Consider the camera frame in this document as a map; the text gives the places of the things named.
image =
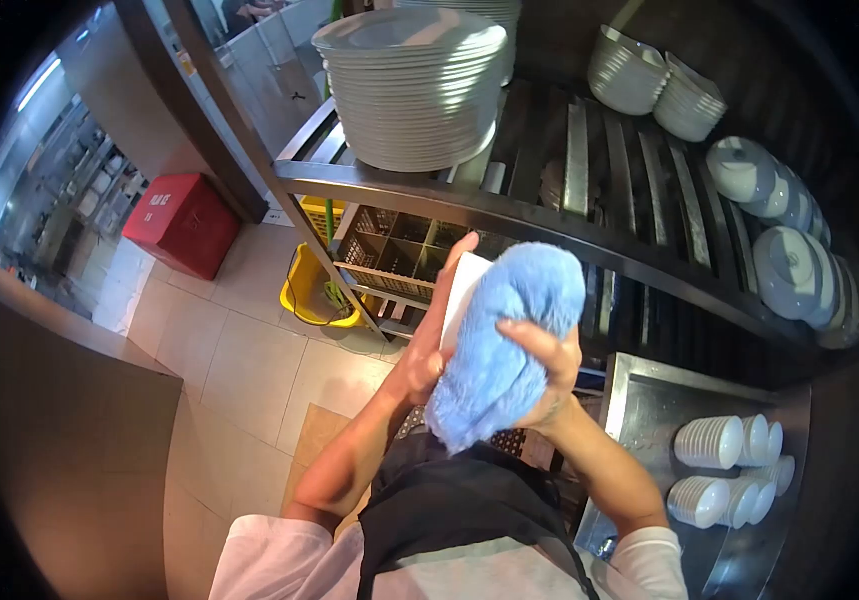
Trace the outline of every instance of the red box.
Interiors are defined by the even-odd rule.
[[[239,219],[199,173],[156,177],[123,228],[164,264],[210,281],[238,233]]]

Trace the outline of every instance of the white t-shirt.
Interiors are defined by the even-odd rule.
[[[309,521],[261,514],[232,523],[210,600],[292,598],[353,600],[359,586],[363,530],[353,523],[336,543]],[[679,540],[664,527],[645,527],[616,545],[609,564],[580,552],[602,599],[685,599]],[[374,600],[416,598],[585,598],[579,583],[536,547],[511,537],[405,558],[380,573]]]

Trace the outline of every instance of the stainless steel counter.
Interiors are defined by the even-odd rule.
[[[759,598],[763,593],[796,510],[806,460],[809,388],[770,392],[629,354],[610,356],[600,424],[646,467],[664,496],[689,475],[738,475],[738,467],[723,471],[677,461],[672,440],[682,425],[700,417],[757,413],[783,424],[783,454],[796,459],[796,474],[758,525],[701,530],[669,519],[683,547],[683,576],[692,598]],[[598,555],[614,536],[613,523],[590,501],[576,545]]]

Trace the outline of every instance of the sleeve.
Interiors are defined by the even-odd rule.
[[[332,535],[316,523],[241,516],[226,538],[209,598],[292,597],[331,547]]]
[[[643,527],[619,541],[610,567],[653,598],[685,599],[679,538],[665,527]]]

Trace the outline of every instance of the blue towel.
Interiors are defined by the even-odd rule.
[[[426,423],[451,454],[508,429],[543,396],[542,364],[495,328],[530,320],[562,339],[586,300],[583,270],[571,253],[517,244],[486,271],[459,328],[456,354],[426,405]]]

